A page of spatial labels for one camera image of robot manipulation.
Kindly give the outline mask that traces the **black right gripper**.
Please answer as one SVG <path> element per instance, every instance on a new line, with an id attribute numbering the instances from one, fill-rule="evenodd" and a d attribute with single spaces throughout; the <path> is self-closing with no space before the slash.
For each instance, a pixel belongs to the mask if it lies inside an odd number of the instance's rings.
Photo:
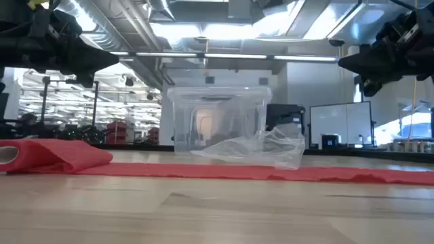
<path id="1" fill-rule="evenodd" d="M 434 79 L 434 8 L 399 14 L 383 25 L 376 40 L 381 45 L 360 45 L 359 53 L 338 61 L 339 67 L 363 77 L 365 97 L 390 82 L 390 61 L 401 76 Z"/>

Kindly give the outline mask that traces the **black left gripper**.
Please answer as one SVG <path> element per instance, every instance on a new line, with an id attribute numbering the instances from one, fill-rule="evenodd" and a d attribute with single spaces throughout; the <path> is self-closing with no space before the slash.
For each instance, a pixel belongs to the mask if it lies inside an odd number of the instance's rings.
<path id="1" fill-rule="evenodd" d="M 81 43 L 74 16 L 36 8 L 28 20 L 0 21 L 0 66 L 73 72 L 66 83 L 93 88 L 95 72 L 117 64 L 119 56 Z"/>

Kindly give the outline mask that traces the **red elastic bandage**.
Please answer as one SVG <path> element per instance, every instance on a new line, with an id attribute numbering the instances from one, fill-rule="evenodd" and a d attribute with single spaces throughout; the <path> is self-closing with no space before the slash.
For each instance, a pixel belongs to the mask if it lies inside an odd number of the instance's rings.
<path id="1" fill-rule="evenodd" d="M 354 167 L 301 167 L 291 170 L 250 165 L 114 163 L 112 159 L 111 153 L 82 141 L 0 140 L 0 172 L 7 174 L 79 174 L 434 186 L 434 171 Z"/>

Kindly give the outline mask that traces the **clear plastic bag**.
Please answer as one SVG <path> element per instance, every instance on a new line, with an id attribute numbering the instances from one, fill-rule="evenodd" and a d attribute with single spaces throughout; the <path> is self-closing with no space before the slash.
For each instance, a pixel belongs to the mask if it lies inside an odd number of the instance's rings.
<path id="1" fill-rule="evenodd" d="M 223 140 L 191 153 L 241 165 L 262 165 L 298 169 L 305 150 L 305 138 L 294 123 L 275 126 L 252 137 Z"/>

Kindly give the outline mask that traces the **white whiteboard on stand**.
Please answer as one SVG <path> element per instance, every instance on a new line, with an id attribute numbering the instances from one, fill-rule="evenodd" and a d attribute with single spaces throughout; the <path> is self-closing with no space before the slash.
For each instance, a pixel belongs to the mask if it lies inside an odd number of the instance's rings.
<path id="1" fill-rule="evenodd" d="M 309 145 L 322 147 L 322 135 L 338 135 L 341 144 L 374 145 L 370 102 L 311 106 Z"/>

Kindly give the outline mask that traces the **red storage shelf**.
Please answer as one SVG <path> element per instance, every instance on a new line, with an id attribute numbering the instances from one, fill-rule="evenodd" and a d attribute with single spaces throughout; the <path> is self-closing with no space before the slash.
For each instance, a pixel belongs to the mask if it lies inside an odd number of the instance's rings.
<path id="1" fill-rule="evenodd" d="M 152 127 L 148 130 L 148 136 L 146 139 L 146 142 L 148 144 L 152 145 L 159 145 L 159 128 L 158 127 Z"/>
<path id="2" fill-rule="evenodd" d="M 106 128 L 109 133 L 106 135 L 105 142 L 107 144 L 126 144 L 127 139 L 127 124 L 123 121 L 113 121 Z"/>

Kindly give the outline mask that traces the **small black box blue display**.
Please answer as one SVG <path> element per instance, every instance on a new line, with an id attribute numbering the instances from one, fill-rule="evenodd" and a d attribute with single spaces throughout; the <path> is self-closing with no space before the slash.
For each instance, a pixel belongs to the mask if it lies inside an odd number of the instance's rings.
<path id="1" fill-rule="evenodd" d="M 323 150 L 329 148 L 337 148 L 340 145 L 340 135 L 338 134 L 322 134 L 321 148 Z"/>

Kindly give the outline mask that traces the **black cabinet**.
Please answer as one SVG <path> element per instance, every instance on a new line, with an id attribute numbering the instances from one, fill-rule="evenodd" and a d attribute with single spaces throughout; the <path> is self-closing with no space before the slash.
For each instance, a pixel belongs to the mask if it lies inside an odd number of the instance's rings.
<path id="1" fill-rule="evenodd" d="M 304 114 L 306 110 L 297 104 L 268 104 L 266 130 L 271 131 L 277 125 L 295 123 L 304 134 Z"/>

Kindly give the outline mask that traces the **clear plastic storage bin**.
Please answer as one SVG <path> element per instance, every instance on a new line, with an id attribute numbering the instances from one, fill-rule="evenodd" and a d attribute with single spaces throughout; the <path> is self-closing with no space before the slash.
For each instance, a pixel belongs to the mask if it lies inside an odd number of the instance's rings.
<path id="1" fill-rule="evenodd" d="M 173 87 L 174 151 L 189 153 L 265 131 L 269 87 Z"/>

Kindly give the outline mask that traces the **long ceiling light bar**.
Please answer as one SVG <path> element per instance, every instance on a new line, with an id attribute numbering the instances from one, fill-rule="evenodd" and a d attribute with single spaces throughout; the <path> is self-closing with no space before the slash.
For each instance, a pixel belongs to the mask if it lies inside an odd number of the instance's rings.
<path id="1" fill-rule="evenodd" d="M 186 52 L 111 52 L 117 56 L 153 57 L 153 58 L 207 58 L 238 60 L 272 60 L 285 62 L 326 62 L 337 63 L 339 58 L 333 56 L 288 56 L 264 54 L 219 54 L 219 53 L 186 53 Z"/>

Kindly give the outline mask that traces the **black metal stand frame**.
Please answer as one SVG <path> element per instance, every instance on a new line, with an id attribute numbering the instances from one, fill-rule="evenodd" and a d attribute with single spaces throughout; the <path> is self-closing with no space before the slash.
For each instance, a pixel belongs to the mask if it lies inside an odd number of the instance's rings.
<path id="1" fill-rule="evenodd" d="M 43 125 L 45 122 L 45 112 L 46 112 L 46 104 L 47 104 L 47 94 L 48 94 L 48 86 L 52 82 L 51 78 L 48 76 L 44 76 L 42 78 L 43 83 L 43 91 L 42 91 L 42 106 L 41 106 L 41 116 L 40 116 L 40 123 Z M 92 127 L 96 124 L 96 109 L 98 104 L 98 96 L 99 96 L 99 88 L 100 88 L 100 82 L 95 81 L 94 82 L 95 88 L 94 88 L 94 99 L 93 99 L 93 108 L 92 108 Z M 86 105 L 87 102 L 85 101 L 73 101 L 73 100 L 48 100 L 48 102 L 54 103 L 54 104 L 60 104 L 60 105 Z"/>

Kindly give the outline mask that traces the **silver ceiling air duct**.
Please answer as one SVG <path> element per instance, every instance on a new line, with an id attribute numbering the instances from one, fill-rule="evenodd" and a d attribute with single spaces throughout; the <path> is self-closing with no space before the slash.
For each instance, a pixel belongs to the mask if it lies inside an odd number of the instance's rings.
<path id="1" fill-rule="evenodd" d="M 75 17 L 81 36 L 106 51 L 128 51 L 131 45 L 97 6 L 97 0 L 60 0 L 57 9 Z"/>

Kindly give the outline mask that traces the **black table edge frame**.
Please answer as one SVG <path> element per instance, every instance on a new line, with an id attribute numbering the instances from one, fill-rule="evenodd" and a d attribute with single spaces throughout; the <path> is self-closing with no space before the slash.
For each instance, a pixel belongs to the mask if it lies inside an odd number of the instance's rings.
<path id="1" fill-rule="evenodd" d="M 103 150 L 139 150 L 139 151 L 174 152 L 173 146 L 150 146 L 146 144 L 144 146 L 138 144 L 91 144 L 91 146 Z M 387 152 L 381 150 L 359 150 L 359 149 L 336 149 L 336 150 L 305 149 L 304 155 L 364 157 L 364 158 L 373 158 L 373 159 L 387 159 L 387 160 L 394 160 L 394 161 L 434 164 L 434 154 L 429 154 L 429 153 Z"/>

